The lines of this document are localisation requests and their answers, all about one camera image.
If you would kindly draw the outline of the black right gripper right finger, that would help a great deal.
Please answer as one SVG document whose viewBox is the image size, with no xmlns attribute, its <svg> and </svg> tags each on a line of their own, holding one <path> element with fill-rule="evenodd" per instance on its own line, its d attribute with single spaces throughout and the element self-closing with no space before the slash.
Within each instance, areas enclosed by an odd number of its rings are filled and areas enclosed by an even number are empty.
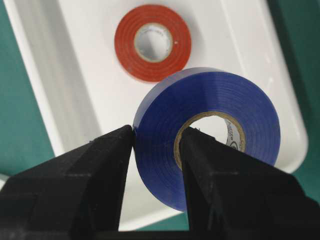
<svg viewBox="0 0 320 240">
<path fill-rule="evenodd" d="M 319 239 L 320 206 L 293 175 L 191 127 L 179 152 L 189 229 L 199 239 Z"/>
</svg>

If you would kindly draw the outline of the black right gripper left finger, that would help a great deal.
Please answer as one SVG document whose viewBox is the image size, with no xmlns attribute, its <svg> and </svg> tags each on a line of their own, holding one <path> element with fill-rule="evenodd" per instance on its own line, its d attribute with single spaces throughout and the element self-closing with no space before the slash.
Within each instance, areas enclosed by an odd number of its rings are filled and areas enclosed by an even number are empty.
<svg viewBox="0 0 320 240">
<path fill-rule="evenodd" d="M 8 178 L 0 192 L 3 240 L 91 240 L 119 229 L 132 127 Z"/>
</svg>

